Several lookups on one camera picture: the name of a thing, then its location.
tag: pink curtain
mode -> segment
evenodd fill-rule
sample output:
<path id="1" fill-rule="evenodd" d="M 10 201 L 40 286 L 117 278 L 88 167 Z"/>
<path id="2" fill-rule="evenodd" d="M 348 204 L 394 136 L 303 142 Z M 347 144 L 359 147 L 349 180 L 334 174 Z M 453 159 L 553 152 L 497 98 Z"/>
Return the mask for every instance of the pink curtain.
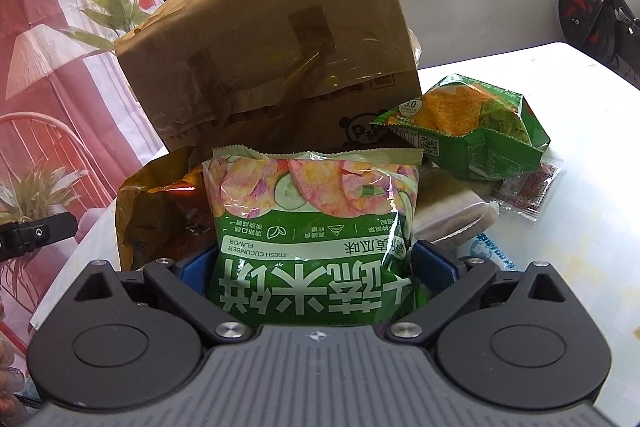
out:
<path id="1" fill-rule="evenodd" d="M 161 149 L 111 44 L 159 3 L 0 0 L 0 224 L 68 210 L 86 230 Z M 20 351 L 77 245 L 71 238 L 0 266 L 0 330 Z"/>

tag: tabletop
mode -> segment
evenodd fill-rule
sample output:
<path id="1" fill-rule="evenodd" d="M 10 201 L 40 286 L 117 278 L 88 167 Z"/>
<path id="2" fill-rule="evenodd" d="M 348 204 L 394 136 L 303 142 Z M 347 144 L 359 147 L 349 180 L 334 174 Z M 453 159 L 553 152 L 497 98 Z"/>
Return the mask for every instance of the tabletop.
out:
<path id="1" fill-rule="evenodd" d="M 613 366 L 596 406 L 620 427 L 640 420 L 640 91 L 567 44 L 419 71 L 422 90 L 459 73 L 522 93 L 564 159 L 540 218 L 503 212 L 487 235 L 519 269 L 552 263 L 604 333 Z M 43 322 L 92 259 L 119 268 L 113 205 L 66 263 L 32 319 Z"/>

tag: rice cracker package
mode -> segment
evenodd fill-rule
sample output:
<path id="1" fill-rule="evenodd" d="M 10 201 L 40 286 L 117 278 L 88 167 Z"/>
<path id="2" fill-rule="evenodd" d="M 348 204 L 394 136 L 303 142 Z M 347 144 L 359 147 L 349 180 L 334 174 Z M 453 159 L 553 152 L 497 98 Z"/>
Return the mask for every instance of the rice cracker package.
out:
<path id="1" fill-rule="evenodd" d="M 538 170 L 550 139 L 521 94 L 450 74 L 377 117 L 459 178 L 500 180 Z"/>
<path id="2" fill-rule="evenodd" d="M 220 255 L 207 297 L 245 324 L 385 324 L 412 311 L 422 152 L 214 150 L 204 179 Z"/>

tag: metal screw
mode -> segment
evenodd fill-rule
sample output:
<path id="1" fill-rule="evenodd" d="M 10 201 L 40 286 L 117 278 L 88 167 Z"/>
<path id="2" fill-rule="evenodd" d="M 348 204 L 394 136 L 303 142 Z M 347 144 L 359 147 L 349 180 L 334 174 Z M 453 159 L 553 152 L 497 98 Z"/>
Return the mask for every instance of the metal screw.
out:
<path id="1" fill-rule="evenodd" d="M 223 339 L 239 339 L 246 335 L 246 326 L 239 322 L 223 322 L 216 326 L 216 334 Z"/>
<path id="2" fill-rule="evenodd" d="M 400 339 L 414 339 L 422 334 L 422 328 L 412 322 L 396 322 L 391 326 L 391 334 Z"/>

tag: brown cardboard box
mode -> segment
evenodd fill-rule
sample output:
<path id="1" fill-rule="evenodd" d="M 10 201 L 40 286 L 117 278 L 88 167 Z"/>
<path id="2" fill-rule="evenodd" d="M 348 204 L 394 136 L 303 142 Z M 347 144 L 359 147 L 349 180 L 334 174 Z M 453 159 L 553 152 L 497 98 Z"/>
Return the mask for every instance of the brown cardboard box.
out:
<path id="1" fill-rule="evenodd" d="M 169 150 L 370 148 L 420 95 L 398 0 L 168 0 L 116 54 Z"/>

